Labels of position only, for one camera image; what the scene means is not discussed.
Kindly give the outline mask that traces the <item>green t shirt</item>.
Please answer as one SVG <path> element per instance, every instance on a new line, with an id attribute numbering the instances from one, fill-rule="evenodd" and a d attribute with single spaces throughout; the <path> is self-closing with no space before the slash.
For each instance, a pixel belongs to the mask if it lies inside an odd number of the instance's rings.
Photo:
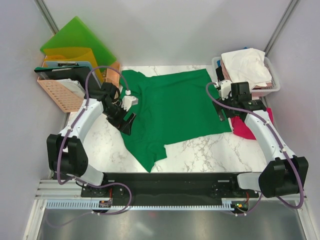
<path id="1" fill-rule="evenodd" d="M 150 172 L 155 162 L 167 157 L 166 145 L 198 137 L 228 133 L 227 121 L 220 121 L 210 99 L 219 94 L 211 86 L 206 69 L 147 77 L 134 70 L 124 70 L 120 83 L 128 83 L 138 104 L 131 134 L 122 134 L 126 149 Z"/>

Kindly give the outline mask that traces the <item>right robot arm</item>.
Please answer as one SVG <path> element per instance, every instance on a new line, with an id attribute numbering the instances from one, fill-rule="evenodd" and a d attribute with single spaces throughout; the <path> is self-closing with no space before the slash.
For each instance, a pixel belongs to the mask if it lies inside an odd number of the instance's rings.
<path id="1" fill-rule="evenodd" d="M 239 117 L 254 135 L 267 163 L 262 172 L 240 173 L 229 184 L 230 193 L 240 197 L 247 190 L 254 190 L 267 198 L 302 195 L 309 163 L 285 144 L 264 103 L 252 98 L 248 82 L 223 80 L 214 83 L 214 87 L 219 98 L 212 103 L 220 121 Z"/>

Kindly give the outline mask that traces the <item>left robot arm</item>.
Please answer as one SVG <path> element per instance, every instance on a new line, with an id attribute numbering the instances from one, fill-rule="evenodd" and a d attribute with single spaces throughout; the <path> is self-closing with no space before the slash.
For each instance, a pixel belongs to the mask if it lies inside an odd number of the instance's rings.
<path id="1" fill-rule="evenodd" d="M 119 132 L 130 135 L 136 114 L 129 110 L 138 102 L 129 90 L 120 98 L 120 90 L 112 83 L 105 82 L 100 89 L 89 90 L 72 122 L 46 140 L 50 170 L 91 184 L 95 194 L 106 196 L 110 185 L 104 181 L 104 173 L 90 165 L 84 140 L 101 115 L 105 115 L 108 123 Z"/>

